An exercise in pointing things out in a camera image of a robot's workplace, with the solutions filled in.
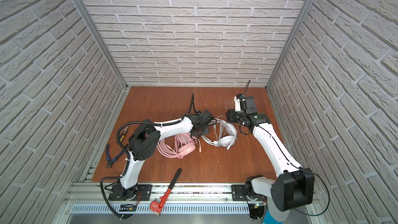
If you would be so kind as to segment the pink headphones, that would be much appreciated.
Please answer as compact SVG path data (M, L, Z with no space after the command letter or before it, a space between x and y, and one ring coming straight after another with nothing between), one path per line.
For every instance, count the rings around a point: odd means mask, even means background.
M176 134L174 136L174 147L160 140L157 144L158 152L166 158L182 159L188 154L194 152L199 146L199 152L202 152L202 146L199 139L191 136L190 133Z

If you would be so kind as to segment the white headphones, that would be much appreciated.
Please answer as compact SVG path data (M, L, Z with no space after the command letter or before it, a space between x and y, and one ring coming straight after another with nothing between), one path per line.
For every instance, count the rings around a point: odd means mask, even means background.
M216 140L212 141L204 135L202 135L202 139L209 145L224 147L229 150L237 141L237 130L233 124L224 120L223 117L226 118L225 115L219 115L215 118L213 128L216 134Z

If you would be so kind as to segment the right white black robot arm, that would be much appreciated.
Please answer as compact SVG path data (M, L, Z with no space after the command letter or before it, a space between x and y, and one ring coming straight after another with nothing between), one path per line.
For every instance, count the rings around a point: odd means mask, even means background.
M251 190L273 200L276 208L287 211L313 202L315 175L290 155L278 138L269 118L259 113L253 96L237 94L235 109L226 113L228 122L243 125L259 141L271 161L277 179L250 179Z

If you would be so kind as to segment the grey gloved hand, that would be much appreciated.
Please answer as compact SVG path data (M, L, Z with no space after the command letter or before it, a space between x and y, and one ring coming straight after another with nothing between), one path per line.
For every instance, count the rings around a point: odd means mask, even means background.
M267 199L267 211L263 220L264 224L283 224L288 218L290 210L280 211L271 198Z

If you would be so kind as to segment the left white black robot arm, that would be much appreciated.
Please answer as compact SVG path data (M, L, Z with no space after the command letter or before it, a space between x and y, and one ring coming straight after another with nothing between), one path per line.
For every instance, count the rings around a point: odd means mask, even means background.
M179 119L165 122L152 122L146 119L123 124L116 132L116 141L126 154L126 164L120 176L111 177L116 182L112 184L109 197L105 197L105 187L103 182L100 182L104 199L111 201L132 200L138 193L138 176L143 164L153 155L160 140L177 134L199 137L208 133L208 127L213 120L213 115L205 110L202 113L185 114ZM130 136L128 146L124 146L120 141L121 131L133 124L138 125L138 127Z

